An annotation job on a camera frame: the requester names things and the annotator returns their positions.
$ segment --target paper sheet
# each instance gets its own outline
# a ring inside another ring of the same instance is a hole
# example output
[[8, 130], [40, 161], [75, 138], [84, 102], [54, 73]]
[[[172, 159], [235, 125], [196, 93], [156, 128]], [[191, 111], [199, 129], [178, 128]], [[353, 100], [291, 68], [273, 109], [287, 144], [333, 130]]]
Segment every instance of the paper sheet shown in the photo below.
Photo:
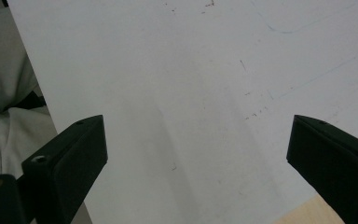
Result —
[[358, 136], [358, 1], [9, 1], [56, 128], [104, 115], [93, 223], [271, 223], [294, 114]]

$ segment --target light wood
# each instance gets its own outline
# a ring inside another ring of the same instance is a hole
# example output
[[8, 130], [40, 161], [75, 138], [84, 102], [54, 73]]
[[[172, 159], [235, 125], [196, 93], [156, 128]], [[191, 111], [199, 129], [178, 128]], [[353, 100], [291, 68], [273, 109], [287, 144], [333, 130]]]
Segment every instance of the light wood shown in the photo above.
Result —
[[318, 194], [290, 211], [274, 224], [342, 224], [342, 219]]

